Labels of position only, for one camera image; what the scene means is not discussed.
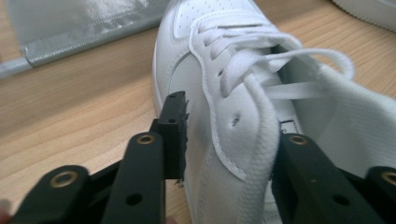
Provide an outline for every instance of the white sneaker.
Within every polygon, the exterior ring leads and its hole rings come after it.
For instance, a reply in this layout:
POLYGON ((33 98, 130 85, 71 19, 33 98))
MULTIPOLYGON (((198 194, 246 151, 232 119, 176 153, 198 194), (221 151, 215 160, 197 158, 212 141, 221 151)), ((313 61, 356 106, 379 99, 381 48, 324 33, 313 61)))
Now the white sneaker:
POLYGON ((302 49, 250 0, 171 1, 154 53, 157 112, 172 92, 190 100, 185 190, 193 223, 280 221, 274 201, 262 208, 281 129, 310 136, 355 175, 395 167, 395 101, 351 82, 343 54, 302 49))
POLYGON ((396 33, 396 0, 333 1, 352 16, 396 33))

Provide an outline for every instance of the shoelace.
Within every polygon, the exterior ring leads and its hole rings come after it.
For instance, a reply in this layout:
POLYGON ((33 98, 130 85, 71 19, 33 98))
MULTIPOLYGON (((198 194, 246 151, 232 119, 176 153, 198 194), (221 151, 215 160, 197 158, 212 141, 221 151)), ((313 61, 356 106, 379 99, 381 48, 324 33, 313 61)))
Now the shoelace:
MULTIPOLYGON (((255 64, 259 64, 267 71, 275 73, 279 71, 292 58, 298 56, 322 55, 331 59, 341 71, 341 75, 347 79, 354 76, 354 66, 352 61, 343 53, 331 49, 295 49, 284 53, 262 55, 260 49, 266 49, 289 41, 297 48, 301 47, 300 42, 292 35, 279 32, 271 24, 262 24, 257 19, 245 18, 245 22, 235 26, 215 25, 213 22, 204 23, 199 27, 199 33, 207 32, 204 39, 206 47, 211 46, 210 57, 212 60, 230 46, 240 48, 225 69, 222 71, 220 79, 220 90, 224 97, 241 84, 249 74, 249 69, 255 64)), ((320 63, 320 70, 325 64, 320 63)), ((323 93, 318 90, 315 82, 291 83, 265 87, 267 95, 272 99, 304 99, 321 97, 323 93)))

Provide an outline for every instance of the white object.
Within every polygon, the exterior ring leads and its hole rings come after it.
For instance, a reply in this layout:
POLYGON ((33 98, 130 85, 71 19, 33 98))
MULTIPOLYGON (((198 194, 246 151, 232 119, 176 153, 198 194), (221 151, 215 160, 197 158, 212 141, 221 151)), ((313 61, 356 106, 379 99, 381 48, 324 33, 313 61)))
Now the white object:
POLYGON ((396 32, 396 0, 333 0, 340 8, 376 26, 396 32))
POLYGON ((193 223, 280 222, 266 190, 280 129, 304 132, 355 175, 394 167, 396 103, 350 81, 353 74, 348 57, 303 49, 252 1, 171 1, 153 89, 157 112, 172 92, 190 100, 185 190, 193 223))

